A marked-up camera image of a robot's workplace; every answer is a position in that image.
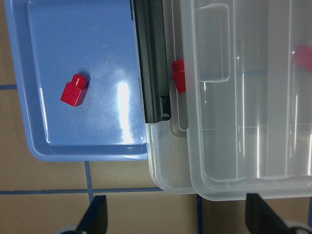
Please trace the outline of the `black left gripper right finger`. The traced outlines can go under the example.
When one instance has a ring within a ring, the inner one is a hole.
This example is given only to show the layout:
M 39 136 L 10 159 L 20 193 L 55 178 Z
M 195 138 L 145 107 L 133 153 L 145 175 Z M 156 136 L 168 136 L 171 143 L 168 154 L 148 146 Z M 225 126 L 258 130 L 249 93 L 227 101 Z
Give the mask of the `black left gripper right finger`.
M 295 234 L 259 194 L 246 194 L 245 224 L 251 234 Z

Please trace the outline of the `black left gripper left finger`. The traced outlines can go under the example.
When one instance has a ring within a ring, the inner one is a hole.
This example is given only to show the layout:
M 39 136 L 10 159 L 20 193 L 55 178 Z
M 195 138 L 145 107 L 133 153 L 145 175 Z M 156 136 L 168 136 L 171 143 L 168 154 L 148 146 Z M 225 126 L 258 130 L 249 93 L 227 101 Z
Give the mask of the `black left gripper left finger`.
M 108 210 L 105 195 L 93 198 L 76 228 L 78 234 L 105 234 L 108 230 Z

